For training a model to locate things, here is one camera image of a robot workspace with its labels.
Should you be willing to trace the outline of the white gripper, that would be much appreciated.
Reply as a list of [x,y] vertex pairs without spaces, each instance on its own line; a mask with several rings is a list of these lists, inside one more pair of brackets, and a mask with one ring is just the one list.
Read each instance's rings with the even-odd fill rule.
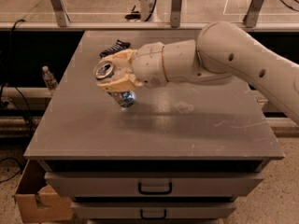
[[104,91],[123,92],[134,91],[144,85],[154,89],[167,84],[163,66],[163,48],[161,42],[146,44],[136,49],[125,49],[115,54],[111,54],[99,61],[102,68],[107,63],[114,64],[121,69],[128,71],[110,72],[105,77],[96,79],[97,86]]

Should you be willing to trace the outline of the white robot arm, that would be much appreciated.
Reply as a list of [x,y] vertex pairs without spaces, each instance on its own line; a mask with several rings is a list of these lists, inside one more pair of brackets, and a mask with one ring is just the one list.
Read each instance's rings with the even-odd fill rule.
[[226,21],[206,25],[195,40],[156,42],[107,55],[94,67],[93,75],[97,85],[114,98],[141,86],[222,85],[238,77],[299,123],[299,65]]

